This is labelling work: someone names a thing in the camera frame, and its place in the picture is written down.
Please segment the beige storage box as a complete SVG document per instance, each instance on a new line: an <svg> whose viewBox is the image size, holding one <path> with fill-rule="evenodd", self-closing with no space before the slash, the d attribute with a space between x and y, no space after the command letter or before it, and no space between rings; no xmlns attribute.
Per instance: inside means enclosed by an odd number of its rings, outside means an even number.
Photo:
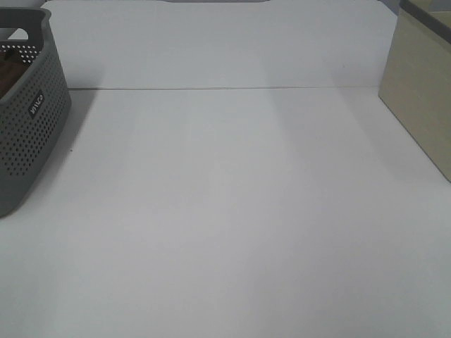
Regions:
<svg viewBox="0 0 451 338"><path fill-rule="evenodd" d="M450 178L450 11L401 1L378 96Z"/></svg>

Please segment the grey perforated plastic basket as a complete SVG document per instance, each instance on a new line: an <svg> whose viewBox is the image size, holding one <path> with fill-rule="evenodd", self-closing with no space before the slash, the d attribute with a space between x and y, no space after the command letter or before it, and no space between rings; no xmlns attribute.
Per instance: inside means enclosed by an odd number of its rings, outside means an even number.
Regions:
<svg viewBox="0 0 451 338"><path fill-rule="evenodd" d="M1 8L1 28L27 34L25 39L1 41L1 52L16 49L28 65L1 98L1 216L17 209L29 192L71 107L50 17L44 8Z"/></svg>

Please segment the brown towel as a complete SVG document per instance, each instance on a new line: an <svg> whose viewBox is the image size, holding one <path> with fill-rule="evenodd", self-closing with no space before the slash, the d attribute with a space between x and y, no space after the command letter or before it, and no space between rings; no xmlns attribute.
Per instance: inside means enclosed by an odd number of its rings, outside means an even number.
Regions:
<svg viewBox="0 0 451 338"><path fill-rule="evenodd" d="M8 93L27 69L28 65L23 62L18 50L8 49L1 52L1 98Z"/></svg>

